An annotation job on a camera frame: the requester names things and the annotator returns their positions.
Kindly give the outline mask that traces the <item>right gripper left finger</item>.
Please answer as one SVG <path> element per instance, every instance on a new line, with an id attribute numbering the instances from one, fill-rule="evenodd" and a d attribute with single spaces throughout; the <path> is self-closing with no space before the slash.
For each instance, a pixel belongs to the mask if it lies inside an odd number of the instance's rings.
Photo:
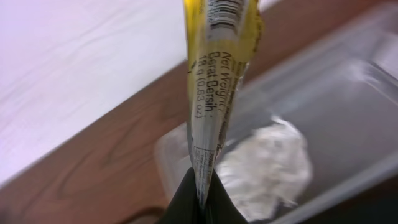
<path id="1" fill-rule="evenodd" d="M 174 197 L 157 224 L 202 224 L 204 214 L 199 208 L 195 174 L 192 168 L 187 170 Z"/>

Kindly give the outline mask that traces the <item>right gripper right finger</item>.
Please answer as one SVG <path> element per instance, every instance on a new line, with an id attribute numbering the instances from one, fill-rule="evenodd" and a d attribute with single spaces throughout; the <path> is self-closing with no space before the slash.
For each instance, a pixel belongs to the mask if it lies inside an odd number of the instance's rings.
<path id="1" fill-rule="evenodd" d="M 248 224 L 234 206 L 216 171 L 213 171 L 204 211 L 206 224 Z"/>

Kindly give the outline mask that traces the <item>white napkin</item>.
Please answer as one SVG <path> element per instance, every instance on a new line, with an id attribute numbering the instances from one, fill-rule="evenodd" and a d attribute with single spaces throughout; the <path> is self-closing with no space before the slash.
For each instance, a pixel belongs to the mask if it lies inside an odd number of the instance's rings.
<path id="1" fill-rule="evenodd" d="M 249 222 L 294 207 L 313 176 L 307 140 L 278 116 L 225 154 L 216 172 L 234 206 Z"/>

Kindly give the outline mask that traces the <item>yellow snack wrapper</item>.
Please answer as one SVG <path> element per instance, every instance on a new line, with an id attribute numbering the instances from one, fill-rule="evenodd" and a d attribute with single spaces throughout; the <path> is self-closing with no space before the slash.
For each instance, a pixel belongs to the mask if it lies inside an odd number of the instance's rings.
<path id="1" fill-rule="evenodd" d="M 263 30 L 258 0 L 184 0 L 187 142 L 198 203 L 206 205 L 234 98 Z"/>

